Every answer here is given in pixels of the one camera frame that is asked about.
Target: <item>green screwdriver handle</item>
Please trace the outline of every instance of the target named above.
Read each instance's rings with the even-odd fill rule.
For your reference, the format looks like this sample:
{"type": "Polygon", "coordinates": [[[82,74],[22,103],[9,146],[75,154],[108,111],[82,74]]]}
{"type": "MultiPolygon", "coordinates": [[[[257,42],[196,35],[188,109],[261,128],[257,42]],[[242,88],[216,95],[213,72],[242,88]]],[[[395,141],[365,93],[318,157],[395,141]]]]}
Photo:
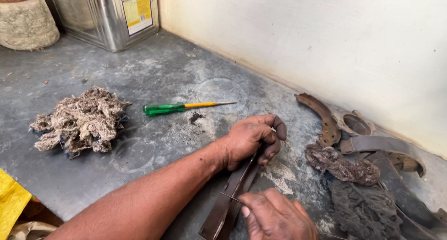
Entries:
{"type": "Polygon", "coordinates": [[[182,112],[185,109],[183,102],[176,104],[147,104],[142,107],[142,111],[149,116],[155,116],[159,113],[182,112]]]}

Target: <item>hand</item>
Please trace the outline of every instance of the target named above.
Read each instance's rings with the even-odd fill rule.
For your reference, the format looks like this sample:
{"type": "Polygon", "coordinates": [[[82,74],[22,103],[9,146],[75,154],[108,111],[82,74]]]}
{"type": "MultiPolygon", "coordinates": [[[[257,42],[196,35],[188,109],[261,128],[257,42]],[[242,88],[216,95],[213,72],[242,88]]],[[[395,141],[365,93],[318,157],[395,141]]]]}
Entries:
{"type": "Polygon", "coordinates": [[[223,145],[226,151],[223,165],[229,171],[236,170],[243,159],[252,156],[260,146],[261,140],[271,144],[258,159],[258,164],[265,168],[281,149],[280,140],[285,140],[286,136],[286,125],[278,116],[255,115],[235,123],[228,134],[217,140],[217,143],[223,145]]]}
{"type": "Polygon", "coordinates": [[[276,189],[239,196],[245,204],[242,213],[247,220],[250,240],[316,240],[318,234],[301,204],[291,202],[276,189]]]}

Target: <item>workbench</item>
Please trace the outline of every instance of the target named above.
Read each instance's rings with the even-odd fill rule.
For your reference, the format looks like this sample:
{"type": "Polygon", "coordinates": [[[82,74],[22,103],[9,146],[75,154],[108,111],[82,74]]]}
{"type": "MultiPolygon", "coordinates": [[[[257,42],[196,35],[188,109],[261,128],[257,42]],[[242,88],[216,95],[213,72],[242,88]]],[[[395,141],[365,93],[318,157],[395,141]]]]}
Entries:
{"type": "MultiPolygon", "coordinates": [[[[344,237],[331,216],[330,195],[320,173],[304,156],[304,147],[321,131],[321,119],[297,103],[293,89],[164,30],[121,53],[65,35],[43,51],[0,47],[0,64],[0,168],[62,220],[108,192],[208,145],[236,121],[274,113],[286,123],[288,139],[250,190],[276,187],[305,206],[320,239],[344,237]],[[69,160],[60,147],[48,152],[33,147],[37,137],[28,128],[37,114],[50,113],[59,100],[96,86],[133,103],[126,108],[131,118],[113,140],[111,152],[85,150],[69,160]],[[158,117],[142,112],[147,103],[232,100],[238,103],[158,117]],[[194,113],[204,117],[192,123],[194,113]]],[[[223,171],[212,178],[163,238],[199,239],[197,232],[229,175],[223,171]]],[[[239,215],[230,239],[247,237],[239,215]]]]}

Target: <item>fingernail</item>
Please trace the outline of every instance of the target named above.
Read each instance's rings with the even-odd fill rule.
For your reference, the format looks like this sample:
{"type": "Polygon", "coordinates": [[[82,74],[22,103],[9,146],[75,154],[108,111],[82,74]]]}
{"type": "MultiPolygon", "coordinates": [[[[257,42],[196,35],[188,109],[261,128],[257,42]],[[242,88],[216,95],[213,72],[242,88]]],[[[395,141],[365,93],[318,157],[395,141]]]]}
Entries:
{"type": "Polygon", "coordinates": [[[242,206],[241,210],[245,218],[247,218],[250,215],[250,209],[247,206],[242,206]]]}

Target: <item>yellow plastic sheet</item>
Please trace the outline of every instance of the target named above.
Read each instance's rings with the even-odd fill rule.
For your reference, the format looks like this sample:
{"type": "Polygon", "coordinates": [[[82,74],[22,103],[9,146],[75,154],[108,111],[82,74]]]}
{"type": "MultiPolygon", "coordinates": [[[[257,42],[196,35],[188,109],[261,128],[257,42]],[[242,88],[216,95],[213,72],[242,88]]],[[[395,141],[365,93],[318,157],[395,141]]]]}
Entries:
{"type": "Polygon", "coordinates": [[[30,199],[30,192],[0,169],[0,240],[8,237],[30,199]]]}

